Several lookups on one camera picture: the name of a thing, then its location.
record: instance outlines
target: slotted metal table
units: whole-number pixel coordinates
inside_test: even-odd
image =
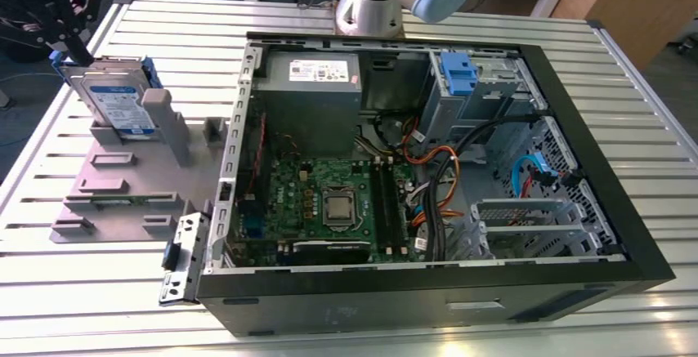
[[[209,0],[113,4],[89,48],[153,58],[188,120],[231,116],[245,32],[332,33],[332,14]],[[543,47],[676,273],[543,324],[235,339],[201,306],[157,307],[164,243],[53,244],[92,138],[62,87],[0,188],[0,353],[687,355],[698,353],[698,151],[604,30],[578,20],[455,15],[409,38]]]

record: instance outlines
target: metal bracket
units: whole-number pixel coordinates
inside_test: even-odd
[[[205,238],[211,219],[203,212],[180,217],[173,239],[164,250],[164,279],[157,303],[161,306],[195,305]]]

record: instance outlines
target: silver metal panel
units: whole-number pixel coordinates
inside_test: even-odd
[[[181,5],[172,7],[172,13],[146,11],[172,5]],[[153,57],[173,108],[188,121],[211,114],[229,116],[241,58],[241,48],[229,44],[248,30],[332,32],[329,13],[320,16],[281,3],[134,0],[133,6],[137,11],[112,7],[92,46],[101,44],[102,54]],[[232,13],[245,12],[241,7],[251,10],[248,15]],[[120,9],[122,19],[117,19]],[[405,23],[416,25],[409,16]],[[49,242],[49,224],[92,143],[86,108],[64,87],[0,187],[0,268],[6,274],[0,277],[2,353],[176,354],[181,350],[172,348],[185,346],[188,355],[207,356],[229,355],[231,350],[239,355],[293,357],[696,354],[698,197],[690,183],[698,183],[698,168],[690,159],[698,157],[683,145],[688,139],[670,124],[671,116],[655,106],[660,103],[651,89],[638,90],[643,87],[622,54],[606,40],[608,47],[599,38],[587,38],[594,31],[583,21],[459,14],[444,27],[467,28],[448,39],[527,40],[543,47],[564,71],[567,91],[582,103],[582,117],[672,264],[674,281],[547,324],[235,339],[200,307],[156,307],[161,243]],[[516,29],[527,33],[516,35]],[[531,32],[540,38],[527,38]],[[552,41],[564,32],[590,41]],[[153,44],[145,45],[136,40],[137,33],[184,37],[179,43],[154,37]],[[444,37],[409,31],[407,36]],[[599,73],[600,65],[608,65],[614,75]],[[624,76],[612,67],[620,67]]]
[[[457,36],[479,36],[483,34],[483,28],[477,26],[467,25],[427,25],[427,24],[403,24],[404,33],[421,33],[421,34],[443,34],[443,35],[457,35]],[[512,40],[555,40],[555,41],[574,41],[574,42],[594,42],[596,37],[592,33],[571,33],[571,32],[551,32],[544,30],[522,30],[522,29],[487,29],[485,34],[489,37],[507,38],[509,42]]]

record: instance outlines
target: power supply label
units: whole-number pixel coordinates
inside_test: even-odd
[[[130,86],[90,86],[92,100],[113,128],[126,135],[154,132],[154,124],[138,105],[138,92]]]
[[[349,67],[343,60],[293,60],[289,65],[291,82],[348,82]]]

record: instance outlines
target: side panel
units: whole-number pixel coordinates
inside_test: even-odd
[[[619,284],[558,284],[403,292],[207,298],[201,303],[236,336],[459,327],[552,320],[618,292]]]

